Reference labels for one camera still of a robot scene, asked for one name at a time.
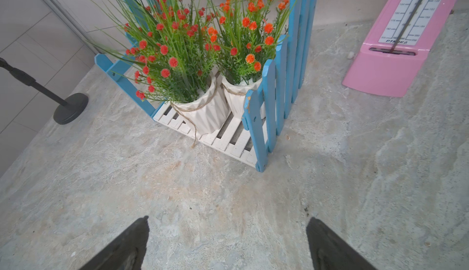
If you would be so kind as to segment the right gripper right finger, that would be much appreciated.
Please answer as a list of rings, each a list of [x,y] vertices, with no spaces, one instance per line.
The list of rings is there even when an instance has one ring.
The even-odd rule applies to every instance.
[[[315,270],[377,270],[320,219],[311,218],[306,234]]]

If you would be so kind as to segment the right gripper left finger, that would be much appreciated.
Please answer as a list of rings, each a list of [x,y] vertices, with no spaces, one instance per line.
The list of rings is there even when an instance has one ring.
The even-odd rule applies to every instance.
[[[135,220],[80,270],[141,270],[150,233],[148,219]]]

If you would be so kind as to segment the red flower pot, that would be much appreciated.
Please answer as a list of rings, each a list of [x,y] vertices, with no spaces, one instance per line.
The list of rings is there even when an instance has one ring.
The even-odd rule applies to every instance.
[[[195,135],[223,127],[230,111],[214,72],[214,9],[201,0],[106,0],[100,8],[129,38],[121,50],[94,43],[103,71],[124,78],[139,104],[171,105]]]
[[[267,60],[288,29],[290,0],[226,0],[212,4],[215,29],[209,37],[233,117],[241,119],[248,91],[257,90]]]

